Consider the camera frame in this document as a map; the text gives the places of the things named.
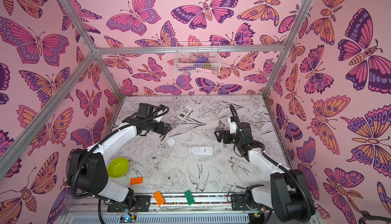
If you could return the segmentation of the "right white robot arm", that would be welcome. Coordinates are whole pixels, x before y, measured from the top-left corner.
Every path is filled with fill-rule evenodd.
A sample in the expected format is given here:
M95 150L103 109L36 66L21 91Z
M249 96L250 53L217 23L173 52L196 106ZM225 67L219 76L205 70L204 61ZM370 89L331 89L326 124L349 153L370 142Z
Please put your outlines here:
M217 130L214 135L223 145L232 144L239 155L269 176L270 185L248 187L249 201L273 210L281 222L309 222L316 208L304 173L292 170L273 160L263 143L252 137L248 123L230 125L229 130Z

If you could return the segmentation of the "white battery cover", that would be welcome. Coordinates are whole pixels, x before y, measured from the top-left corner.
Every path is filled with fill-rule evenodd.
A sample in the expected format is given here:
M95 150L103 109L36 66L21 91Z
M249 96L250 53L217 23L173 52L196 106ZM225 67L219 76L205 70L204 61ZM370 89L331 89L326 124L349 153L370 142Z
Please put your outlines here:
M167 140L167 144L170 147L173 147L176 144L176 141L173 138L170 138L169 140Z

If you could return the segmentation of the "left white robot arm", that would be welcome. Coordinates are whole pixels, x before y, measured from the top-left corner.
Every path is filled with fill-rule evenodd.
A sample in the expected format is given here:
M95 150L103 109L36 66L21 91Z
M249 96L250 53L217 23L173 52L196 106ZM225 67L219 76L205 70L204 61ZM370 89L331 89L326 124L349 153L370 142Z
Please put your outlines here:
M128 141L154 132L166 136L171 125L162 122L170 109L167 106L139 104L138 111L122 121L117 129L87 149L70 154L67 184L73 199L94 197L131 208L135 198L132 189L109 177L110 158Z

